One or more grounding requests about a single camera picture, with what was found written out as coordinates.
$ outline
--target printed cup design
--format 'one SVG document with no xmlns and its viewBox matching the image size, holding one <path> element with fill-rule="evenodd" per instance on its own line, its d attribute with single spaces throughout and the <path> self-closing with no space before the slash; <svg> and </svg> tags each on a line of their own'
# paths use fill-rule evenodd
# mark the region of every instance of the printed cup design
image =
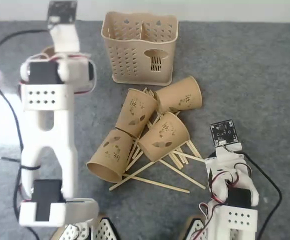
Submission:
<svg viewBox="0 0 290 240">
<path fill-rule="evenodd" d="M 131 88 L 128 90 L 115 127 L 137 138 L 156 107 L 155 99 Z"/>
<path fill-rule="evenodd" d="M 120 182 L 126 169 L 132 143 L 133 140 L 127 133 L 117 129 L 110 131 L 86 164 L 87 168 L 105 181 Z"/>
<path fill-rule="evenodd" d="M 186 126 L 171 112 L 166 112 L 160 120 L 139 140 L 139 146 L 155 162 L 189 140 Z"/>
<path fill-rule="evenodd" d="M 200 88 L 192 76 L 156 91 L 155 98 L 158 102 L 158 111 L 160 113 L 175 113 L 202 106 Z"/>
</svg>

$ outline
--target gray carpet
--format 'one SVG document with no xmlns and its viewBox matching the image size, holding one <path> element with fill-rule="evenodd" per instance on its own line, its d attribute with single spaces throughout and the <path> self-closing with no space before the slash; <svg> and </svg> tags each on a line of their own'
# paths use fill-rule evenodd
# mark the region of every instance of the gray carpet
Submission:
<svg viewBox="0 0 290 240">
<path fill-rule="evenodd" d="M 0 22 L 0 39 L 7 33 L 44 27 L 43 22 Z M 113 192 L 111 184 L 91 175 L 85 163 L 114 127 L 126 91 L 143 86 L 116 84 L 103 41 L 100 22 L 77 23 L 81 50 L 91 53 L 98 73 L 97 89 L 76 98 L 75 133 L 79 155 L 79 195 L 95 198 L 114 222 L 123 240 L 176 240 L 187 217 L 198 212 L 209 193 L 160 163 L 140 176 L 189 189 L 175 192 L 130 180 Z M 51 44 L 45 33 L 10 40 L 0 49 L 0 85 L 18 106 L 19 66 L 28 56 Z M 272 177 L 284 194 L 282 206 L 271 220 L 264 240 L 290 240 L 290 24 L 181 22 L 174 60 L 174 81 L 187 75 L 197 78 L 204 97 L 201 109 L 182 112 L 200 153 L 214 147 L 209 124 L 233 118 L 244 150 Z M 10 111 L 0 99 L 0 157 L 19 157 Z M 48 151 L 42 159 L 43 178 L 60 176 L 59 164 Z M 131 172 L 145 165 L 142 158 Z M 12 210 L 12 189 L 17 165 L 0 161 L 0 240 L 33 239 L 21 229 Z M 183 172 L 206 183 L 204 165 L 190 161 Z M 259 226 L 278 199 L 276 191 L 254 168 L 260 193 Z M 38 228 L 41 239 L 53 229 Z"/>
</svg>

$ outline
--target cup rim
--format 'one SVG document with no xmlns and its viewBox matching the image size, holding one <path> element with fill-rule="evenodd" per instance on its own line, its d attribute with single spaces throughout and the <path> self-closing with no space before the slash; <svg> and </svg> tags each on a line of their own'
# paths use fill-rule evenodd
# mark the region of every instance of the cup rim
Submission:
<svg viewBox="0 0 290 240">
<path fill-rule="evenodd" d="M 150 100 L 153 100 L 156 104 L 158 104 L 157 101 L 152 96 L 146 94 L 145 92 L 143 92 L 141 90 L 138 90 L 138 89 L 135 89 L 135 88 L 129 88 L 128 91 L 136 91 L 136 92 L 139 92 L 139 93 L 145 95 L 146 97 L 148 97 Z"/>
<path fill-rule="evenodd" d="M 95 171 L 93 171 L 93 170 L 90 168 L 90 167 L 92 167 L 92 166 L 101 167 L 103 170 L 106 170 L 107 173 L 110 173 L 110 174 L 115 175 L 115 176 L 114 176 L 115 179 L 113 180 L 112 178 L 107 178 L 106 176 L 99 174 L 99 172 L 95 172 Z M 120 181 L 122 180 L 122 176 L 121 176 L 121 175 L 119 175 L 117 172 L 115 172 L 114 170 L 110 169 L 109 167 L 107 167 L 107 166 L 105 166 L 105 165 L 103 165 L 103 164 L 101 164 L 101 163 L 93 162 L 93 161 L 89 161 L 89 162 L 86 163 L 86 167 L 87 167 L 87 169 L 88 169 L 92 174 L 96 175 L 96 176 L 99 177 L 100 179 L 105 180 L 105 181 L 107 181 L 107 182 L 110 182 L 110 183 L 118 183 L 118 182 L 120 182 Z"/>
</svg>

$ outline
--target black cable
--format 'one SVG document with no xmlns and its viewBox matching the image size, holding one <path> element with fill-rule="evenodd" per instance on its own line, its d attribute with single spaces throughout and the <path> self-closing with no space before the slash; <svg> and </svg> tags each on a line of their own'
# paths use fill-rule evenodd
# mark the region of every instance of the black cable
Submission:
<svg viewBox="0 0 290 240">
<path fill-rule="evenodd" d="M 265 229 L 266 229 L 266 227 L 267 227 L 267 225 L 268 225 L 268 223 L 269 223 L 269 221 L 270 221 L 270 219 L 271 219 L 271 217 L 273 216 L 273 214 L 275 213 L 275 211 L 279 208 L 279 206 L 280 206 L 280 204 L 281 204 L 281 202 L 282 202 L 282 200 L 283 200 L 283 194 L 282 194 L 282 192 L 281 192 L 281 190 L 280 190 L 280 188 L 275 184 L 275 182 L 261 169 L 261 167 L 259 167 L 258 166 L 258 164 L 256 164 L 250 157 L 249 157 L 249 155 L 248 154 L 246 154 L 245 152 L 243 152 L 243 151 L 229 151 L 229 152 L 232 152 L 232 153 L 236 153 L 236 154 L 243 154 L 247 159 L 248 159 L 248 161 L 249 162 L 251 162 L 258 170 L 259 170 L 259 172 L 261 172 L 261 174 L 262 175 L 264 175 L 264 177 L 272 184 L 272 186 L 274 186 L 274 188 L 277 190 L 277 192 L 278 192 L 278 195 L 279 195 L 279 200 L 278 200 L 278 202 L 277 202 L 277 204 L 275 205 L 275 207 L 271 210 L 271 212 L 268 214 L 268 216 L 267 216 L 267 218 L 266 218 L 266 220 L 265 220 L 265 222 L 264 222 L 264 224 L 263 224 L 263 226 L 261 227 L 261 229 L 260 229 L 260 231 L 259 231 L 259 233 L 258 233 L 258 237 L 257 237 L 257 240 L 260 240 L 261 239 L 261 237 L 262 237 L 262 235 L 263 235 L 263 233 L 264 233 L 264 231 L 265 231 Z M 212 154 L 210 154 L 210 158 L 211 157 L 215 157 L 216 156 L 216 152 L 213 152 Z"/>
<path fill-rule="evenodd" d="M 16 37 L 16 36 L 19 36 L 19 35 L 44 33 L 44 32 L 48 32 L 48 30 L 47 29 L 32 29 L 32 30 L 17 31 L 17 32 L 14 32 L 14 33 L 11 33 L 11 34 L 5 36 L 0 41 L 0 46 L 3 45 L 3 43 L 8 41 L 9 39 L 11 39 L 13 37 Z M 16 125 L 16 130 L 17 130 L 17 135 L 18 135 L 19 148 L 20 148 L 20 152 L 22 152 L 24 146 L 23 146 L 23 141 L 22 141 L 22 137 L 21 137 L 21 133 L 20 133 L 20 127 L 19 127 L 19 121 L 18 121 L 17 115 L 16 115 L 15 110 L 12 107 L 11 103 L 8 101 L 8 99 L 6 98 L 4 93 L 1 91 L 1 89 L 0 89 L 0 95 L 5 100 L 5 102 L 8 104 L 8 106 L 9 106 L 9 108 L 10 108 L 12 114 L 13 114 L 15 125 Z M 15 182 L 15 187 L 14 187 L 14 192 L 13 192 L 13 209 L 14 209 L 14 213 L 15 213 L 17 221 L 19 219 L 19 210 L 17 208 L 17 192 L 18 192 L 18 186 L 19 186 L 19 183 L 20 183 L 20 176 L 21 176 L 21 165 L 18 168 L 18 172 L 17 172 L 17 176 L 16 176 L 16 182 Z M 31 227 L 26 227 L 26 229 L 28 229 L 35 236 L 36 240 L 39 240 L 39 237 L 38 237 L 37 233 Z"/>
</svg>

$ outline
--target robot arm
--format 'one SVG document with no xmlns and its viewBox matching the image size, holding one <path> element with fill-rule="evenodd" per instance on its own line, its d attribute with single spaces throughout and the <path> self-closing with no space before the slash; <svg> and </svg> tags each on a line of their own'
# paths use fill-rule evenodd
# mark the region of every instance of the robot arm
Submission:
<svg viewBox="0 0 290 240">
<path fill-rule="evenodd" d="M 20 68 L 26 125 L 21 182 L 30 200 L 20 205 L 19 223 L 26 227 L 61 227 L 92 222 L 98 216 L 95 200 L 75 198 L 78 162 L 74 144 L 74 95 L 92 91 L 96 83 L 93 62 L 88 55 L 79 53 L 74 26 L 76 5 L 76 1 L 50 3 L 48 24 L 52 24 L 55 55 L 29 58 Z M 43 111 L 54 112 L 52 129 L 45 128 Z M 40 153 L 44 147 L 54 150 L 62 168 L 62 179 L 39 179 Z"/>
<path fill-rule="evenodd" d="M 255 240 L 259 193 L 250 178 L 242 145 L 232 120 L 211 125 L 215 156 L 205 160 L 209 190 L 204 227 L 191 231 L 186 240 Z"/>
</svg>

